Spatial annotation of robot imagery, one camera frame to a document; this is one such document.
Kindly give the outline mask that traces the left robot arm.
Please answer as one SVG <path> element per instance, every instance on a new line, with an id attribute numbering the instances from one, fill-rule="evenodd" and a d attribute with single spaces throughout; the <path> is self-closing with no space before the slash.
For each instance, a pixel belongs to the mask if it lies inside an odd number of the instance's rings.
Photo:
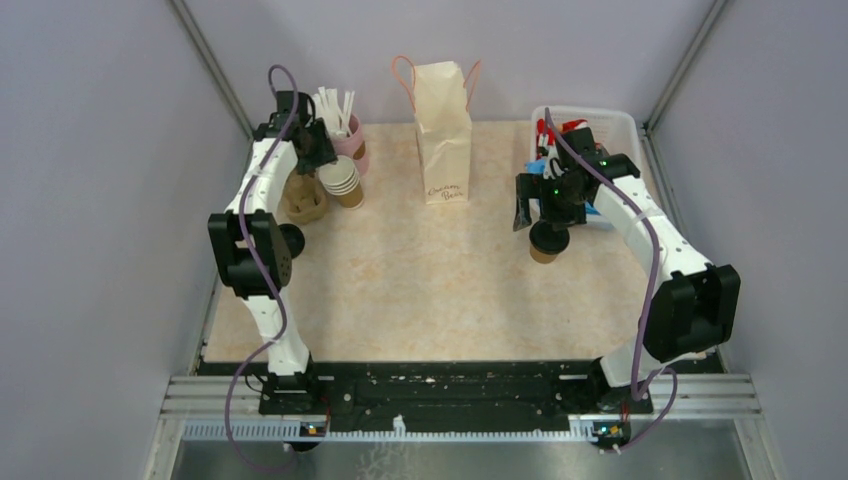
<path id="1" fill-rule="evenodd" d="M 292 174 L 311 174 L 334 160 L 312 98 L 294 90 L 274 94 L 276 109 L 254 134 L 251 159 L 233 200 L 209 216 L 207 229 L 219 278 L 243 301 L 267 356 L 263 392 L 282 396 L 297 413 L 319 404 L 311 353 L 302 340 L 287 289 L 305 238 L 275 212 Z"/>

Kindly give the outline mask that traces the brown paper coffee cup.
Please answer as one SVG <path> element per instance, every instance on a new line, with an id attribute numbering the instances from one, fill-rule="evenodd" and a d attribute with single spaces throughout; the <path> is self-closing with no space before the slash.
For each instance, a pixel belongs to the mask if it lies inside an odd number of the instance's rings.
<path id="1" fill-rule="evenodd" d="M 531 258 L 539 264 L 550 264 L 554 262 L 559 255 L 558 252 L 548 253 L 547 251 L 539 250 L 534 245 L 530 245 L 529 254 Z"/>

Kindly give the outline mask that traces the black cup lid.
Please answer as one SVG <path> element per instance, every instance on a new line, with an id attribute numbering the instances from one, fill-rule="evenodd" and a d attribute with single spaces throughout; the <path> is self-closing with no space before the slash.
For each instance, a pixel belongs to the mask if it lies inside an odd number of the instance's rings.
<path id="1" fill-rule="evenodd" d="M 530 253 L 536 255 L 558 256 L 566 250 L 570 243 L 567 229 L 556 230 L 549 222 L 535 222 L 528 235 Z"/>

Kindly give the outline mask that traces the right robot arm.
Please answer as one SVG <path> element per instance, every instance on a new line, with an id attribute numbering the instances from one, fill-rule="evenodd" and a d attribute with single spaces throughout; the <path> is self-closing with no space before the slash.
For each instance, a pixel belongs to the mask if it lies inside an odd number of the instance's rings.
<path id="1" fill-rule="evenodd" d="M 641 171 L 625 153 L 610 153 L 586 123 L 555 136 L 543 173 L 515 177 L 513 228 L 528 229 L 531 257 L 550 263 L 564 252 L 569 230 L 592 207 L 621 235 L 647 275 L 634 340 L 595 359 L 586 397 L 600 412 L 640 401 L 656 376 L 684 357 L 727 342 L 741 279 L 730 265 L 698 252 L 650 197 Z"/>

